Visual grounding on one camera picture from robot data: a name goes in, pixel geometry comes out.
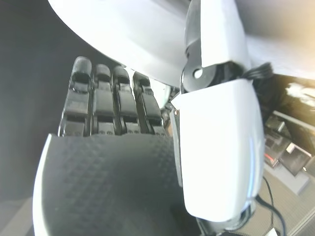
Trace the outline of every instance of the equipment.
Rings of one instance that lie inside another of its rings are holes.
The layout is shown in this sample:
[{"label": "equipment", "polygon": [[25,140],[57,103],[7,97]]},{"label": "equipment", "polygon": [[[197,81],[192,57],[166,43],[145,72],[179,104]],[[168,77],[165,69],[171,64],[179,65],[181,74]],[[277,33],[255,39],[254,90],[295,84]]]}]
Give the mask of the equipment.
[{"label": "equipment", "polygon": [[[214,14],[215,21],[209,18]],[[129,235],[130,229],[133,235],[180,235],[168,223],[170,215],[159,219],[165,228],[153,224],[169,206],[178,218],[176,206],[183,201],[177,182],[203,235],[234,231],[248,222],[264,158],[252,79],[269,78],[270,65],[252,69],[232,0],[192,0],[185,41],[177,140],[166,135],[148,77],[133,75],[132,94],[122,67],[111,73],[97,65],[92,73],[91,62],[77,58],[59,137],[48,137],[38,167],[36,235]],[[149,203],[153,195],[160,197],[159,206]],[[146,218],[139,220],[142,212]]]}]

